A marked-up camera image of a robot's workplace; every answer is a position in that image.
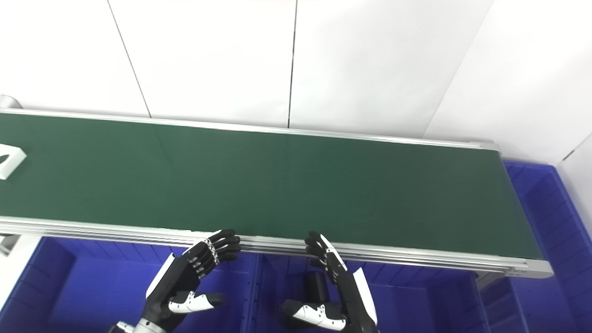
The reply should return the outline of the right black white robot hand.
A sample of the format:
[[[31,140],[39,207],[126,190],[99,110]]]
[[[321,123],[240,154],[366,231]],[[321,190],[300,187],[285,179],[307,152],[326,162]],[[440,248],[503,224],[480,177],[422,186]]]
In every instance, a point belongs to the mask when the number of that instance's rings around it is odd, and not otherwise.
[[[286,300],[281,307],[289,318],[341,333],[378,333],[376,306],[364,271],[349,270],[332,243],[311,230],[305,251],[313,255],[309,265],[322,269],[337,288],[340,302]]]

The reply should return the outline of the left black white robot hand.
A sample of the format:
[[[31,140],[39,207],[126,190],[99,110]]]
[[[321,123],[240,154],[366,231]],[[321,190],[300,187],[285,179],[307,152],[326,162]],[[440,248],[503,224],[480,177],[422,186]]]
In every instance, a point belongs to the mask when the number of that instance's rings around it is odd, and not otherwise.
[[[241,239],[234,229],[222,229],[166,259],[146,291],[146,303],[134,333],[171,333],[188,314],[221,306],[223,293],[200,293],[201,280],[218,264],[234,261]]]

